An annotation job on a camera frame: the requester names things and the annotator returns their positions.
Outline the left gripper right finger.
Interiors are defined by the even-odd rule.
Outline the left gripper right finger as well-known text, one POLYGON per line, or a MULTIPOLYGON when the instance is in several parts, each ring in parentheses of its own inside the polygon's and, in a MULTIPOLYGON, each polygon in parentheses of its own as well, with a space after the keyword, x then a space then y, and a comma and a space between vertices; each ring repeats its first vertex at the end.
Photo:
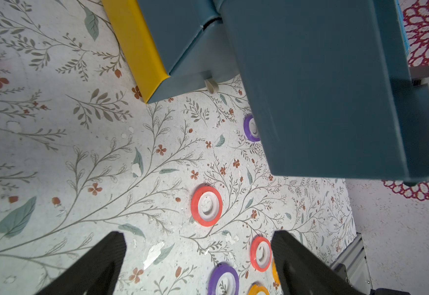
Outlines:
POLYGON ((271 247, 280 285, 285 295, 358 295, 287 231, 276 231, 271 247))

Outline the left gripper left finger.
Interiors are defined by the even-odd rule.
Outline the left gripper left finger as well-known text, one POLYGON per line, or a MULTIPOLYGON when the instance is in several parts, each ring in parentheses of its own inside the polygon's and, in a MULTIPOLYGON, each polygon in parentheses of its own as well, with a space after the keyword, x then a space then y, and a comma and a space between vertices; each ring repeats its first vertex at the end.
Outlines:
POLYGON ((40 295, 111 295, 114 293, 126 251, 127 245, 123 233, 110 232, 38 293, 40 295))

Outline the teal drawer cabinet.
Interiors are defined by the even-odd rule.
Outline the teal drawer cabinet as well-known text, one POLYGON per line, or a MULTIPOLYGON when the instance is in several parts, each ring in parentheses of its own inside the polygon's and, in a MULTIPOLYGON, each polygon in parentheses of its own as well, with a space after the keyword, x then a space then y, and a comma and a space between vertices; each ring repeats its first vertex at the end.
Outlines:
POLYGON ((146 103, 240 76, 275 176, 429 181, 396 1, 105 1, 146 103))

